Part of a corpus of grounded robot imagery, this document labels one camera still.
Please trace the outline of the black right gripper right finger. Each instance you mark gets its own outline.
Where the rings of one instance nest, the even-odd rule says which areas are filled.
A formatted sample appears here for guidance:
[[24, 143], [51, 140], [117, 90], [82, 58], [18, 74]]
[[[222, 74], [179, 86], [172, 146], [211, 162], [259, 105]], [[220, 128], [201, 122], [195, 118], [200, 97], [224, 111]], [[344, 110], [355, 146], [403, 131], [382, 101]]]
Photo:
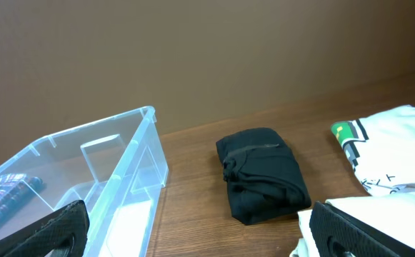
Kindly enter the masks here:
[[415, 257], [415, 248], [327, 203], [315, 203], [309, 227], [320, 256]]

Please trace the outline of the cream white garment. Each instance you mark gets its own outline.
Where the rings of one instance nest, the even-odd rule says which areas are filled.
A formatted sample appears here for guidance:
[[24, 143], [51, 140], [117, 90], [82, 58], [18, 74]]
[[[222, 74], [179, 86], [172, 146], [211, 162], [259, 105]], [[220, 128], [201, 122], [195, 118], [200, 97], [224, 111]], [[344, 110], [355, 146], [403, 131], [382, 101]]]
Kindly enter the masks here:
[[[387, 196], [363, 196], [329, 199], [323, 203], [359, 219], [388, 236], [415, 248], [415, 192]], [[320, 256], [309, 227], [311, 210], [300, 211], [302, 237], [292, 256]]]

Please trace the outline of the white printed t-shirt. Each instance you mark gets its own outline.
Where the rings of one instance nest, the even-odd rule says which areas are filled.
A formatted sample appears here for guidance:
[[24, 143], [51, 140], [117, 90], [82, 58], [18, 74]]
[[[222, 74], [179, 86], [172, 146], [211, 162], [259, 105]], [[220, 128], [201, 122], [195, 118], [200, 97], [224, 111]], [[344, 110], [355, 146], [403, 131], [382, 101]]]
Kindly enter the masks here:
[[415, 107], [338, 121], [331, 132], [372, 196], [415, 191]]

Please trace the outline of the black garment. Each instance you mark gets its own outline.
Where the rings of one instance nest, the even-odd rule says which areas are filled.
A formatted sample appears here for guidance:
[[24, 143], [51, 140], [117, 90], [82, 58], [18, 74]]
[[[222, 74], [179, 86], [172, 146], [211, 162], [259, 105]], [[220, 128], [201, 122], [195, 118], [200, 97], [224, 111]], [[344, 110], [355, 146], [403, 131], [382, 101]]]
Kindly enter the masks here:
[[296, 158], [271, 128], [251, 128], [216, 142], [231, 216], [253, 225], [311, 206]]

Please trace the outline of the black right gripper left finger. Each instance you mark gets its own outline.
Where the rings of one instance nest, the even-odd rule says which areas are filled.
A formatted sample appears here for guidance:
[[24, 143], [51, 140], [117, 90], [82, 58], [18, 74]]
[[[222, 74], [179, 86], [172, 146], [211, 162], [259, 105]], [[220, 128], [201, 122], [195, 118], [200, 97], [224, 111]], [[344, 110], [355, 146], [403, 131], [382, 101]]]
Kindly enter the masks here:
[[89, 216], [82, 200], [0, 240], [0, 257], [82, 256], [87, 242]]

